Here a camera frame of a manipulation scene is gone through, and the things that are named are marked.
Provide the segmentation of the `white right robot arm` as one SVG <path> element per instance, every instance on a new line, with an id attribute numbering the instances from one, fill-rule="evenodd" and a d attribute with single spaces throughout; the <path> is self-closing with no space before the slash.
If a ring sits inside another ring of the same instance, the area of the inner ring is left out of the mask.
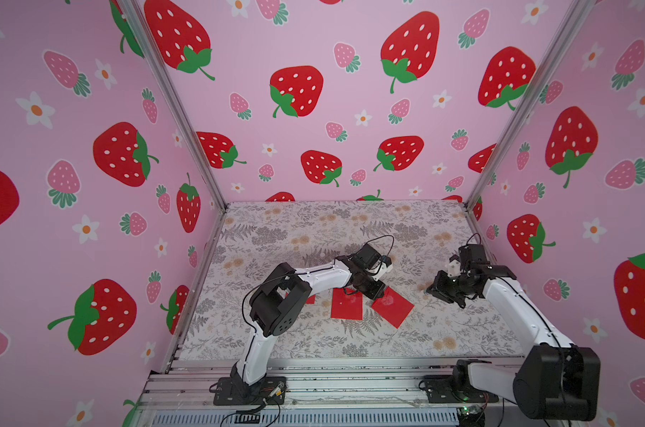
<path id="1" fill-rule="evenodd" d="M 482 245 L 466 244 L 450 258 L 427 293 L 447 304 L 488 301 L 514 332 L 526 356 L 517 371 L 480 359 L 461 359 L 448 378 L 431 378 L 429 391 L 450 388 L 468 401 L 487 392 L 510 400 L 530 419 L 592 421 L 596 417 L 601 361 L 561 333 L 523 293 L 516 275 L 494 265 Z"/>

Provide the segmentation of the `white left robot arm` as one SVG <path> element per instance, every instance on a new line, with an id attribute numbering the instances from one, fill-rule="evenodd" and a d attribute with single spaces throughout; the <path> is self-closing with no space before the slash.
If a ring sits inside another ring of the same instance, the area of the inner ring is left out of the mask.
<path id="1" fill-rule="evenodd" d="M 382 277 L 392 268 L 391 257 L 369 243 L 352 254 L 311 268 L 279 264 L 243 300 L 249 304 L 249 313 L 242 318 L 251 327 L 251 336 L 230 375 L 215 384 L 213 404 L 282 404 L 287 378 L 268 375 L 268 362 L 278 338 L 291 329 L 308 299 L 323 291 L 341 289 L 375 301 L 384 296 L 386 284 Z"/>

